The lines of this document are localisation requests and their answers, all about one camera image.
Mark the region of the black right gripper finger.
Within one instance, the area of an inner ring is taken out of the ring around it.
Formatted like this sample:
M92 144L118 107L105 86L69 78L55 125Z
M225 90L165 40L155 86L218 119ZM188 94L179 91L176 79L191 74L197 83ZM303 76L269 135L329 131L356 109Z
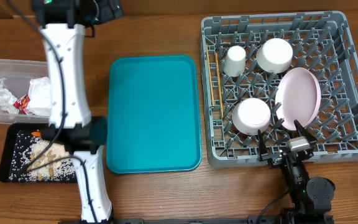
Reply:
M297 119L294 120L294 125L299 136L305 137L310 146L316 145L317 139L310 132L308 132Z
M268 152L266 145L264 143L264 137L263 137L261 130L257 131L257 137L258 137L258 142L259 142L259 146L258 146L259 161L262 162L265 160L264 157L267 156L269 154L269 152Z

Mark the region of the pink plate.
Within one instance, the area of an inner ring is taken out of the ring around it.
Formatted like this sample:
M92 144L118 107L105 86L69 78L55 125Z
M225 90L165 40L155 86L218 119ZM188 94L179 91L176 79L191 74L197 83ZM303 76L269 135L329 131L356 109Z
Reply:
M303 67L287 72L275 94L277 118L283 119L282 126L290 131L296 129L295 120L303 127L309 125L317 116L320 103L321 89L318 80Z

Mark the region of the small pink bowl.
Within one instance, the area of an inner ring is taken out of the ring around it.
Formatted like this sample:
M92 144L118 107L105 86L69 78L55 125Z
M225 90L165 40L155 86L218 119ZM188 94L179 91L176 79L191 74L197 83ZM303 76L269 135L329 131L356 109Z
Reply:
M238 103L232 112L232 122L236 129L249 136L266 131L270 124L269 106L258 98L248 98Z

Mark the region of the grey dishwasher rack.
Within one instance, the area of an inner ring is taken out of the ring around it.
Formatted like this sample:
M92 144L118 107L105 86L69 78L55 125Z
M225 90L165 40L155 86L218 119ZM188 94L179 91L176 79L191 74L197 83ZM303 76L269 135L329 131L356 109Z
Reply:
M275 94L282 76L263 71L256 53L269 39L288 41L293 49L291 67L313 73L321 88L321 103L308 131L317 138L312 161L358 161L358 57L346 16L339 11L293 12L205 17L201 21L201 77L208 162L215 168L250 167L260 164L258 139L240 133L232 123L234 107L256 97L271 109L264 132L268 152L284 149L294 132L278 119ZM215 106L212 106L206 59L209 48ZM244 73L230 77L223 72L232 46L246 51ZM221 119L215 52L219 55L224 118Z

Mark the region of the cream bowl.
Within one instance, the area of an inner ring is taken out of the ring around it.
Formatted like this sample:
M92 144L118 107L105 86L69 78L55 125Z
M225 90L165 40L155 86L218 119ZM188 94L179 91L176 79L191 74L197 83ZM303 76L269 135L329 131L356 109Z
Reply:
M269 39L256 54L258 66L269 73L282 73L288 70L292 57L292 46L288 41L280 38Z

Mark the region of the cream plastic cup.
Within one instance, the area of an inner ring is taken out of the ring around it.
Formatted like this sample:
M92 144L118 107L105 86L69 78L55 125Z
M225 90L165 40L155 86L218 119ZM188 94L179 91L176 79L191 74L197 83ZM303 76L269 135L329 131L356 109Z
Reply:
M230 77L238 77L244 73L246 66L246 51L241 46L229 48L223 66L223 72Z

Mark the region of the wooden chopstick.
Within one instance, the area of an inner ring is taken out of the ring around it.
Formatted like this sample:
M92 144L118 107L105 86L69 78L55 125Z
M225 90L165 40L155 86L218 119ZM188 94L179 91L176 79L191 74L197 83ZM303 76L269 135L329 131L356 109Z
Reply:
M221 109L221 119L224 118L224 110L223 110L223 94L221 89L221 76L220 76L220 69L219 69L219 55L218 52L215 52L215 61L216 61L216 74L218 79L218 92L219 92L219 104Z
M207 59L207 66L208 66L208 75L209 75L209 87L210 87L210 93L211 93L211 102L212 106L215 106L215 100L214 100L214 93L213 93L213 80L211 76L211 65L210 65L210 59L209 59L209 48L206 44L206 59Z

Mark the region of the clear plastic waste bin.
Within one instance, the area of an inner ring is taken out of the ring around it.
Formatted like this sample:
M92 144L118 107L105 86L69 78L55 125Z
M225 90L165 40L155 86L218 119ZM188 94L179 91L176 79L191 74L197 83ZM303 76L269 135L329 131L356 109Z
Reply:
M0 59L2 87L9 90L17 98L28 93L31 79L42 78L47 75L47 64L45 62ZM0 107L0 124L47 122L47 116L10 114Z

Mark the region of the white napkin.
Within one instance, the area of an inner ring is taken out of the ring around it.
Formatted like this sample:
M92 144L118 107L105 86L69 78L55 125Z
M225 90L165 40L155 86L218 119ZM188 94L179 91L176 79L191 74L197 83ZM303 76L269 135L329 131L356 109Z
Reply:
M31 79L28 97L30 99L26 106L28 114L50 116L51 82L48 77Z

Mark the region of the red snack wrapper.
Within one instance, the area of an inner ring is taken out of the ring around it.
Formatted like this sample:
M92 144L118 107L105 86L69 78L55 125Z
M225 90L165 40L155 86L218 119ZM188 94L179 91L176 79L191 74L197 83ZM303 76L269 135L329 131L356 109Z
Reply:
M15 101L15 103L13 104L13 107L18 109L20 114L28 114L27 105L29 104L29 102L30 102L29 96L24 95Z

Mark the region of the foil wrapper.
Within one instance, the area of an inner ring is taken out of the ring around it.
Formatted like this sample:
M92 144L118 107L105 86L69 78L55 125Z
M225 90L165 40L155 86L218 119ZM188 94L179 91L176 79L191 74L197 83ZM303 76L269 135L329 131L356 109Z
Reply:
M19 109L14 106L17 98L6 88L4 88L5 78L0 79L0 107L9 114L18 114Z

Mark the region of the orange carrot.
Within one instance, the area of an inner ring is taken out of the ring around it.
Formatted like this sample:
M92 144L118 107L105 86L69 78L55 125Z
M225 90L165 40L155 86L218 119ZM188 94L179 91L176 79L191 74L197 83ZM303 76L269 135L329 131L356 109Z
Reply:
M34 132L31 132L31 135L37 137L37 138L40 138L41 137L41 133L38 132L38 131L34 131Z

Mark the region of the rice and peanut scraps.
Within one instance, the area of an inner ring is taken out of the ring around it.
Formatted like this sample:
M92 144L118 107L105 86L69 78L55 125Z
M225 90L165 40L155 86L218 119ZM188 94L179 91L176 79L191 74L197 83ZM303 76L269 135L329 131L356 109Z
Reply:
M53 144L51 148L42 153L49 142L32 135L31 131L20 130L14 141L13 155L9 175L10 182L58 182L75 183L75 168L70 159L62 159L69 155L61 144ZM21 170L37 159L30 169L42 166L41 169L22 174Z

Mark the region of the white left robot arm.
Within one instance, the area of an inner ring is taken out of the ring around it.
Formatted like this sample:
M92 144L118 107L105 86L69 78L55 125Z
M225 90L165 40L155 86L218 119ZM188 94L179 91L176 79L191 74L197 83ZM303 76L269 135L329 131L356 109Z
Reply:
M75 168L81 198L80 223L115 223L106 190L103 149L108 125L103 116L92 116L86 98L83 45L86 28L124 15L119 0L32 0L36 23L31 22L12 1L7 5L43 39L47 71L51 81L48 128L41 137L63 144Z

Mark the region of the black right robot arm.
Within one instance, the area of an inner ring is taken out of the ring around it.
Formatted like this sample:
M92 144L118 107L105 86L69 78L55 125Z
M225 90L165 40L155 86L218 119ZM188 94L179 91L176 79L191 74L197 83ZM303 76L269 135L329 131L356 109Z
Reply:
M334 223L326 213L331 211L331 201L336 189L333 181L325 177L309 176L304 161L314 156L317 139L298 120L294 120L297 138L289 139L287 147L276 154L268 154L263 134L257 132L259 161L266 161L270 169L280 168L287 186L285 193L270 202L258 215L256 223ZM284 196L289 195L292 208L283 208L277 216L265 212Z

